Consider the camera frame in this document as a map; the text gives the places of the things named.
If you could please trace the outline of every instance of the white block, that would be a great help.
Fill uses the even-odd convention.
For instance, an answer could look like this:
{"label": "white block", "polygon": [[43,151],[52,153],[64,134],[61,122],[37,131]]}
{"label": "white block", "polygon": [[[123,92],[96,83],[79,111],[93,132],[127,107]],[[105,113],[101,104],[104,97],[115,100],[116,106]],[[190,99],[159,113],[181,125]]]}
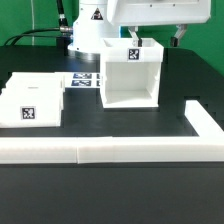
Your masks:
{"label": "white block", "polygon": [[102,39],[100,93],[104,108],[158,107],[163,46],[143,38]]}
{"label": "white block", "polygon": [[61,94],[58,91],[23,91],[0,97],[0,127],[60,126]]}

